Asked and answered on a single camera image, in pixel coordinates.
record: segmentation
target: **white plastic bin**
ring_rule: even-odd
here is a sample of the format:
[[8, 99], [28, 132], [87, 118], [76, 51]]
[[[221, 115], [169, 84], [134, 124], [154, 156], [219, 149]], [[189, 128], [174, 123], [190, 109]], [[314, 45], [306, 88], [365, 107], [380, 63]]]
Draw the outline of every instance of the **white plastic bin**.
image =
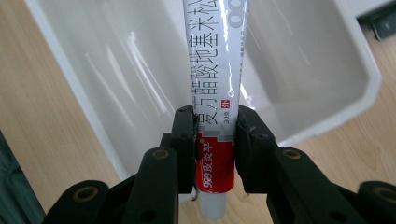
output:
[[[182, 1], [26, 0], [121, 178], [191, 104]], [[380, 74], [342, 0], [251, 0], [242, 105], [282, 146], [375, 101]]]

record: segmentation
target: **tube cap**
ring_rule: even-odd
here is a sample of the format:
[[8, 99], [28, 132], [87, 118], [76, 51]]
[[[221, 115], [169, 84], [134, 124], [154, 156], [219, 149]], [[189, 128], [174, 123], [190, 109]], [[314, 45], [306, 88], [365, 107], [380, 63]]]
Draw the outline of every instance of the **tube cap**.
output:
[[200, 192], [201, 213], [209, 219], [219, 219], [225, 214], [227, 193]]

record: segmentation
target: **white tube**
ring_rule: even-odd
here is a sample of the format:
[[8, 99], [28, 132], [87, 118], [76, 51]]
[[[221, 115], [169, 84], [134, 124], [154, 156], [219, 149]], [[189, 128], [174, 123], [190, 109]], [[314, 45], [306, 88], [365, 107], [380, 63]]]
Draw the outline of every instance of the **white tube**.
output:
[[248, 0], [184, 0], [193, 111], [199, 119], [196, 182], [202, 213], [224, 215], [233, 188], [234, 133]]

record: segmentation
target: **wooden floor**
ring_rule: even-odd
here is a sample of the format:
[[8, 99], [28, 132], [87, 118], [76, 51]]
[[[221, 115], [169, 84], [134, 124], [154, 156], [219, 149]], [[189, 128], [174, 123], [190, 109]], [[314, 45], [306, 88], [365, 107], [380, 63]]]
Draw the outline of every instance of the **wooden floor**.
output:
[[[383, 75], [375, 105], [298, 146], [354, 191], [366, 180], [396, 185], [396, 36], [366, 37]], [[0, 78], [0, 129], [45, 211], [79, 181], [119, 181], [22, 0], [0, 0]], [[247, 196], [239, 179], [227, 206], [223, 219], [209, 221], [198, 203], [183, 203], [179, 223], [272, 223], [265, 196]]]

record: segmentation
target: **red label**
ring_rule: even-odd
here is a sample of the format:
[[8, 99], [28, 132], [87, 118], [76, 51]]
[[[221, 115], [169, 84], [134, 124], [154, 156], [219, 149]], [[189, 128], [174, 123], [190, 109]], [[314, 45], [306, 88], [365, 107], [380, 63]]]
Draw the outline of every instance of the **red label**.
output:
[[217, 137], [198, 133], [196, 182], [200, 191], [225, 193], [233, 188], [234, 153], [232, 142], [219, 142]]
[[230, 100], [221, 100], [221, 108], [230, 108]]

